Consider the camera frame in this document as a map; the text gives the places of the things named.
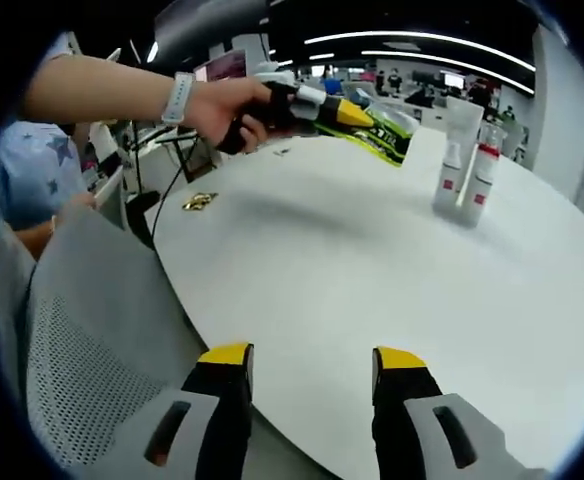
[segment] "cable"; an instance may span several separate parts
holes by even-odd
[[[199,138],[200,137],[198,135],[196,137],[194,137],[194,143],[192,144],[192,147],[190,148],[190,151],[188,152],[188,158],[185,160],[185,165],[187,165],[187,163],[190,161],[190,158],[192,158],[192,153],[194,152],[196,145],[199,143]],[[154,233],[156,232],[156,224],[159,221],[159,215],[161,214],[161,209],[163,208],[163,204],[165,203],[165,199],[167,198],[168,194],[170,193],[170,190],[172,190],[172,187],[176,183],[176,179],[179,178],[179,174],[181,172],[183,172],[183,167],[185,165],[179,166],[179,169],[176,171],[174,178],[170,181],[170,185],[168,185],[168,189],[165,191],[165,193],[161,197],[161,203],[159,203],[159,209],[156,211],[156,215],[154,217],[154,223],[152,224],[152,233],[150,234],[150,237],[152,238],[153,242],[154,242]]]
[[[132,121],[132,134],[134,135],[134,163],[136,164],[136,183],[139,187],[138,195],[143,193],[143,184],[141,183],[141,166],[139,165],[139,130],[135,121]]]
[[[269,62],[270,61],[270,52],[265,49],[265,42],[263,41],[263,34],[259,33],[259,39],[261,40],[261,49],[263,50],[263,56]]]

